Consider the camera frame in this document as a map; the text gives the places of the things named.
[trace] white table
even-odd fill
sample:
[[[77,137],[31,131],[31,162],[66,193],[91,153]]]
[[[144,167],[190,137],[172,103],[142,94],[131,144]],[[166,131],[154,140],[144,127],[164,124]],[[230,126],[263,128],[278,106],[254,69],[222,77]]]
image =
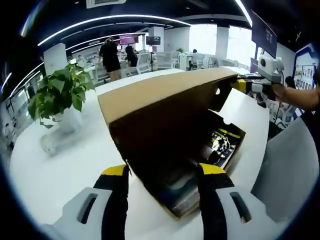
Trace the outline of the white table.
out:
[[[18,137],[11,157],[10,176],[23,205],[38,223],[54,223],[62,215],[63,206],[82,189],[92,187],[103,170],[124,163],[106,126],[97,95],[177,72],[181,70],[136,75],[102,85],[96,93],[88,92],[82,111],[83,127],[69,136],[70,144],[64,145],[54,157],[49,157],[41,149],[40,138],[56,131],[56,127],[46,129],[33,123]],[[233,89],[218,114],[246,132],[228,172],[235,185],[251,191],[265,153],[269,111]],[[129,178],[128,196],[125,227],[128,240],[203,239],[199,211],[180,221],[174,220],[135,176]]]

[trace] ceiling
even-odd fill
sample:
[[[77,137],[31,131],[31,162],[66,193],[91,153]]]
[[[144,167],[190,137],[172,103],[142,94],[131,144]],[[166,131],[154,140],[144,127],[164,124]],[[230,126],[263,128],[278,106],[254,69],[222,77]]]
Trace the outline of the ceiling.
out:
[[[290,0],[242,0],[248,10],[254,10],[261,16],[278,35],[278,42],[296,51],[303,44],[308,43],[307,39],[300,37],[299,19],[289,4]],[[250,28],[244,14],[236,4],[235,0],[127,0],[124,4],[100,6],[95,8],[86,7],[86,0],[34,0],[23,1],[19,6],[21,13],[16,14],[12,26],[4,27],[9,41],[4,50],[1,63],[7,59],[16,61],[13,74],[4,88],[4,97],[8,96],[21,79],[31,70],[32,66],[41,63],[36,56],[51,46],[62,42],[66,48],[76,44],[109,35],[148,31],[152,26],[163,26],[165,28],[186,27],[185,24],[172,22],[164,19],[141,18],[141,17],[119,17],[100,19],[88,22],[71,29],[68,29],[43,43],[39,48],[37,44],[50,35],[76,23],[105,16],[114,15],[151,15],[171,19],[180,19],[188,24],[214,23],[218,26],[229,25]],[[34,11],[34,18],[29,21],[30,28],[26,32],[28,44],[19,38],[21,26]],[[187,16],[201,15],[201,18]],[[86,47],[82,44],[72,50]],[[27,63],[19,64],[20,58],[25,58]]]

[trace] cardboard box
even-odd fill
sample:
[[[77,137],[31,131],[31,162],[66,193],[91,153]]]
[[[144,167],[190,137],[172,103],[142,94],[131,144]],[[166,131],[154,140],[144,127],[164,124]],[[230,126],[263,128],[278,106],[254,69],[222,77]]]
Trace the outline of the cardboard box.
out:
[[[213,142],[213,132],[239,136],[236,148],[245,135],[211,111],[222,108],[236,78],[226,68],[201,69],[152,77],[98,96],[122,158],[178,218],[199,205],[195,164],[207,161],[204,146]]]

